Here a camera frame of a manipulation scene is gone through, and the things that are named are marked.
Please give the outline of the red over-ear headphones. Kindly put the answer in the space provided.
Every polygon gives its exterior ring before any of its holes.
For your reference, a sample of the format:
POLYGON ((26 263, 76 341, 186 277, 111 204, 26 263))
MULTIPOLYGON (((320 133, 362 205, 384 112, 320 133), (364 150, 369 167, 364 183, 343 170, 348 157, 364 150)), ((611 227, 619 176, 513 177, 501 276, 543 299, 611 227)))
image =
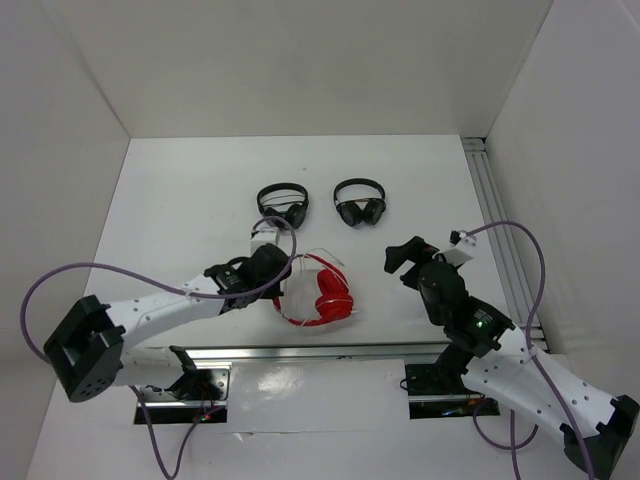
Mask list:
POLYGON ((284 295, 272 301, 281 318, 296 327, 323 327, 348 318, 355 310, 346 275, 314 253, 299 254, 299 269, 285 281, 284 295))

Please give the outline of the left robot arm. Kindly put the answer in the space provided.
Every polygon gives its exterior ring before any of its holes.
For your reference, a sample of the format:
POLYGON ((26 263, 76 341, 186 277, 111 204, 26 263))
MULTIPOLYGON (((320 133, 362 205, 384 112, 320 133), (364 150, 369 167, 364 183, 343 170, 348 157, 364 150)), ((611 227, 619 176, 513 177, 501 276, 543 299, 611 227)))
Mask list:
POLYGON ((185 348, 147 347, 145 341, 193 321, 213 319, 280 294, 289 256, 273 244, 251 256, 214 265, 177 292, 128 301, 78 300, 45 342, 69 401, 81 403, 111 386, 164 390, 189 397, 204 379, 185 348))

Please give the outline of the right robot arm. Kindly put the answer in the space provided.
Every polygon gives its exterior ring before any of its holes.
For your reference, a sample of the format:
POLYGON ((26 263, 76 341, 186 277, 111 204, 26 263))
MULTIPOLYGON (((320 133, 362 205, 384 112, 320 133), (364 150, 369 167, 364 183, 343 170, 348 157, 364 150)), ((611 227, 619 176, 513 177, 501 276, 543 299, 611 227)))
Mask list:
POLYGON ((477 240, 451 234, 440 250, 415 236, 385 250, 384 269, 411 268, 402 283, 420 293, 429 321, 450 344, 436 379, 448 392, 464 386, 534 422, 559 442, 565 456, 597 479, 613 473, 639 416, 631 397, 599 390, 537 346, 496 307, 472 296, 459 270, 475 256, 477 240))

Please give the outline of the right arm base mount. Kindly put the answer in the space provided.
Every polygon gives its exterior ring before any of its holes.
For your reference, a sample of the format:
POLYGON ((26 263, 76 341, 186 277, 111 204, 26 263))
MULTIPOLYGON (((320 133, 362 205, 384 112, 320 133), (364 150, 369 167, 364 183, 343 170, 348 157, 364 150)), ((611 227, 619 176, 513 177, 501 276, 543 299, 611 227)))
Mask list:
POLYGON ((436 364, 406 364, 399 386, 408 395, 412 420, 471 417, 476 408, 479 416, 500 415, 494 400, 467 389, 436 364))

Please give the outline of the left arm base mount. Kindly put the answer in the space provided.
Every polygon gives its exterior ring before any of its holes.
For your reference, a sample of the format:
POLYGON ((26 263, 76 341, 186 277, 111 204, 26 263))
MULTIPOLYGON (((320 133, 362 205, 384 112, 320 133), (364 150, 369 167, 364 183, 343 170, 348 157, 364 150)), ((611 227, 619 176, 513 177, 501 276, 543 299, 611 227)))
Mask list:
POLYGON ((140 387, 150 420, 154 425, 188 425, 227 422, 230 362, 206 361, 197 365, 194 383, 180 392, 159 387, 140 387))

